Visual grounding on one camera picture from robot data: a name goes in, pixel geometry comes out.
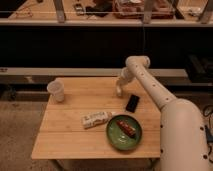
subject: green plate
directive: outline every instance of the green plate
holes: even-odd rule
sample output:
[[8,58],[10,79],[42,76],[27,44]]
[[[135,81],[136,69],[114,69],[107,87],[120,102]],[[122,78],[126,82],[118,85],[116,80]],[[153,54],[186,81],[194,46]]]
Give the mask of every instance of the green plate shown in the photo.
[[[134,138],[130,138],[119,128],[116,121],[121,120],[135,128],[136,134]],[[132,150],[136,148],[142,138],[142,129],[140,124],[137,120],[128,115],[117,115],[113,117],[107,124],[106,133],[112,146],[119,150]]]

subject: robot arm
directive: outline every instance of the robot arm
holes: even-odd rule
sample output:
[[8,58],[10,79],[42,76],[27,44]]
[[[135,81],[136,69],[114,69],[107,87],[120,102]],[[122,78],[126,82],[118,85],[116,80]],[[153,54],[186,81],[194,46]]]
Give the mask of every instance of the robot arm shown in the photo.
[[210,171],[203,118],[198,107],[179,99],[148,73],[146,56],[131,56],[116,83],[117,95],[134,77],[161,111],[161,170]]

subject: black phone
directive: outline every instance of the black phone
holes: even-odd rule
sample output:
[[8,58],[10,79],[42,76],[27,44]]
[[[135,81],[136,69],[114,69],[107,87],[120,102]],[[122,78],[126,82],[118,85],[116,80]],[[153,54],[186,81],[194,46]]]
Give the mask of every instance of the black phone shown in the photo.
[[85,11],[81,3],[76,3],[73,5],[76,15],[84,15]]

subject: white cup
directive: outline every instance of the white cup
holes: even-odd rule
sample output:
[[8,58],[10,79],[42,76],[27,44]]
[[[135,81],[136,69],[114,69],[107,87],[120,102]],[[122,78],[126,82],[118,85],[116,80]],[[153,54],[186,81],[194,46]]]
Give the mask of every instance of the white cup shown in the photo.
[[64,100],[64,85],[60,81],[51,81],[47,85],[47,91],[57,102]]

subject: table top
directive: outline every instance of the table top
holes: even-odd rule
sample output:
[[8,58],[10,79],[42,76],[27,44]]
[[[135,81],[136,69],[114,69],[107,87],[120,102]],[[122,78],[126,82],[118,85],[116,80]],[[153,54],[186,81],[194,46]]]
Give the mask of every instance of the table top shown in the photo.
[[[124,86],[117,97],[117,77],[64,77],[65,100],[50,96],[38,132],[33,159],[98,159],[160,157],[160,111],[137,80]],[[126,112],[131,96],[140,97],[134,113]],[[134,117],[143,129],[142,140],[131,151],[118,151],[110,145],[106,125],[84,129],[82,117],[100,111],[113,111]]]

